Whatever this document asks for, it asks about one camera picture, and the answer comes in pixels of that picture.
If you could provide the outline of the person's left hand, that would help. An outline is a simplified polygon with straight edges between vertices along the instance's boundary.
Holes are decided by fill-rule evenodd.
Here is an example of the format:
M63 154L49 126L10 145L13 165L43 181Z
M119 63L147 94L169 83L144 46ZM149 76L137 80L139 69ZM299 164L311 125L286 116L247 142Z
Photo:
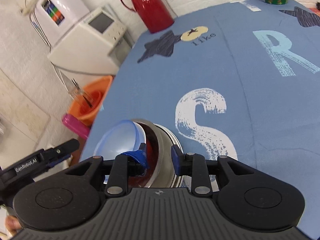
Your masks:
M5 219L5 227L7 231L12 235L16 235L21 230L21 224L14 216L7 216Z

